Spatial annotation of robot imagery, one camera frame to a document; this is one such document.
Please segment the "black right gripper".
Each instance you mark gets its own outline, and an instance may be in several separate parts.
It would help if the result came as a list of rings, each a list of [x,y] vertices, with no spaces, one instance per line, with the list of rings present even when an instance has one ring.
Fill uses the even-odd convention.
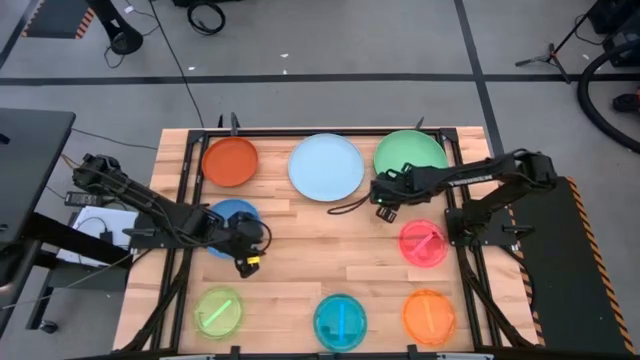
[[[377,217],[393,223],[400,205],[418,203],[418,197],[411,185],[414,170],[414,166],[403,166],[400,171],[388,169],[370,182],[369,200],[372,204],[381,205],[376,210]]]

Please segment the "pink translucent plastic plate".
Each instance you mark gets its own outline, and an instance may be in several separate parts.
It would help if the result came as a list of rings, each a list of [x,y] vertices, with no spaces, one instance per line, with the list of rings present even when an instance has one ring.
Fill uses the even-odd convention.
[[[406,223],[399,233],[398,247],[407,262],[421,268],[439,265],[448,253],[448,242],[443,232],[427,220]]]

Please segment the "blue opaque plastic plate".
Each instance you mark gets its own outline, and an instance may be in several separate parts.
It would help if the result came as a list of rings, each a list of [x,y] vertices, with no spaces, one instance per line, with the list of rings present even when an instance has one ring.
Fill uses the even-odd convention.
[[[223,228],[229,227],[228,220],[236,212],[247,212],[252,214],[252,216],[255,217],[256,219],[260,220],[260,216],[257,208],[254,205],[252,205],[250,202],[244,199],[231,198],[231,199],[222,200],[211,205],[209,209],[212,212],[224,218]],[[213,247],[208,247],[207,250],[209,254],[216,256],[218,258],[232,259],[232,257],[230,257],[229,255],[224,254]]]

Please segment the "green plastic plate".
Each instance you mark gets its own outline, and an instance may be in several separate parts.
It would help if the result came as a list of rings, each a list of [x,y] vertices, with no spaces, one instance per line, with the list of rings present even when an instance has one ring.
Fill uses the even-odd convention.
[[[448,167],[443,147],[417,130],[399,130],[385,136],[376,147],[373,162],[377,174],[389,169],[400,171],[406,163],[417,167]]]

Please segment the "orange opaque plastic plate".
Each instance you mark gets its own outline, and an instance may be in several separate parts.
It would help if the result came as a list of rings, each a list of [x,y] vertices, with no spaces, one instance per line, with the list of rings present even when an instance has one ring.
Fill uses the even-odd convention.
[[[204,177],[215,185],[235,187],[247,182],[257,171],[256,147],[241,137],[213,143],[201,161]]]

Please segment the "teal translucent plastic plate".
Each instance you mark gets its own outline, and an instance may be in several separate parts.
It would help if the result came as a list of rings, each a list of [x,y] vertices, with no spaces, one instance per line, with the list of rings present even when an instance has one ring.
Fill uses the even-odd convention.
[[[349,352],[364,340],[368,321],[360,302],[347,294],[333,294],[323,299],[313,316],[317,340],[331,352]]]

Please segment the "large light blue plate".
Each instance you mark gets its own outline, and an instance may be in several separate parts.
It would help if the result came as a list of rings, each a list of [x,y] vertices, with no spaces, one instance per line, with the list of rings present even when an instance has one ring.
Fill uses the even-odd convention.
[[[288,161],[288,177],[303,196],[320,202],[342,200],[364,178],[364,159],[346,137],[325,133],[298,143]]]

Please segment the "black power adapter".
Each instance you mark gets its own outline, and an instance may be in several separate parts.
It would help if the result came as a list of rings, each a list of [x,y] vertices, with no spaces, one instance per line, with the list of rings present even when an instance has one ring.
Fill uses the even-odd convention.
[[[64,197],[64,204],[71,207],[94,206],[102,207],[104,199],[100,195],[92,195],[85,192],[69,191]]]

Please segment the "black tripod stand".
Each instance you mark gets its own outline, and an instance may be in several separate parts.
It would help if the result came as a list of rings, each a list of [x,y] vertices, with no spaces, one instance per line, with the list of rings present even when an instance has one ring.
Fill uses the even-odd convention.
[[[558,45],[555,45],[554,43],[549,43],[547,46],[547,51],[544,55],[535,56],[525,60],[520,60],[515,62],[514,65],[516,67],[524,67],[525,65],[529,65],[533,63],[543,63],[543,64],[551,65],[560,72],[560,75],[563,81],[566,84],[570,84],[571,83],[570,76],[566,72],[560,60],[558,59],[558,53],[566,45],[566,43],[577,33],[578,29],[587,20],[588,16],[596,9],[596,7],[597,7],[597,3],[594,3],[587,10],[586,13],[584,13],[583,15],[579,15],[577,17],[577,21],[573,25],[570,32],[561,40],[561,42]]]

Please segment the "black equipment case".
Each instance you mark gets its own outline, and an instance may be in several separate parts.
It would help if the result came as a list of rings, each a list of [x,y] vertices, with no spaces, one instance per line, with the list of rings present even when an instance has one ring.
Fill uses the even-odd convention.
[[[587,18],[605,51],[640,40],[640,0],[596,0]]]

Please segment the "small hazard-striped floor mat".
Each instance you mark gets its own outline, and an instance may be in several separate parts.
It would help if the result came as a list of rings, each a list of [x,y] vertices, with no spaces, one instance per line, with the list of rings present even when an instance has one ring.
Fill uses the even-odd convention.
[[[85,0],[39,0],[22,36],[82,39],[94,17]]]

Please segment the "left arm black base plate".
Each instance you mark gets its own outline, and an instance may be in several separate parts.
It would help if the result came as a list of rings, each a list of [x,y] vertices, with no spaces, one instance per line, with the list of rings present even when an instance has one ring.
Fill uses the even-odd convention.
[[[126,226],[122,232],[130,237],[130,245],[137,249],[185,249],[185,242],[179,242],[169,230],[158,227],[152,218],[139,213],[133,225]]]

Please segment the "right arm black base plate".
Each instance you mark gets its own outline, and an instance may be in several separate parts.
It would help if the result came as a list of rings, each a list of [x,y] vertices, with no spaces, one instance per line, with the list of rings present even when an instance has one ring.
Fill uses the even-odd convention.
[[[512,246],[518,240],[535,232],[533,225],[517,225],[508,208],[494,213],[487,225],[476,230],[465,230],[462,210],[447,209],[445,220],[449,243],[453,246]]]

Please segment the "black aluminium table frame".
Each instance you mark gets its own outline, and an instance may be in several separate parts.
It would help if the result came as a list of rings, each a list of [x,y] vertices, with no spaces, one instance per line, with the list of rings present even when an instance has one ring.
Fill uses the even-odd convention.
[[[187,286],[165,315],[158,346],[175,345],[183,353],[224,354],[233,346],[242,354],[315,353],[322,348],[313,331],[315,309],[326,297],[344,293],[366,312],[368,331],[360,350],[403,352],[412,342],[403,326],[403,305],[419,289],[439,292],[453,305],[456,329],[446,349],[469,350],[475,339],[485,344],[499,339],[497,326],[483,309],[468,311],[470,297],[454,249],[437,266],[421,268],[409,263],[398,246],[406,223],[428,220],[443,225],[446,209],[484,196],[491,184],[404,206],[393,223],[379,219],[369,204],[332,216],[328,203],[304,197],[288,177],[290,153],[307,136],[305,129],[246,129],[243,136],[258,150],[258,170],[243,185],[225,188],[202,177],[196,131],[166,129],[161,135],[151,178],[154,190],[185,202],[245,199],[270,227],[273,241],[259,271],[245,279],[231,261],[204,249],[193,251]],[[198,298],[216,286],[234,289],[243,303],[239,329],[221,341],[206,338],[194,323]]]

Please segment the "black desk leg frame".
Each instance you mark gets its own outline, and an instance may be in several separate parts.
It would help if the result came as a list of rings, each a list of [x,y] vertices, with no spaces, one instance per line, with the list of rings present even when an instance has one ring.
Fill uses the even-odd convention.
[[[58,259],[42,251],[44,244],[69,250],[106,264],[130,269],[132,254],[39,213],[17,223],[0,220],[0,336],[3,335],[34,266],[54,268]]]

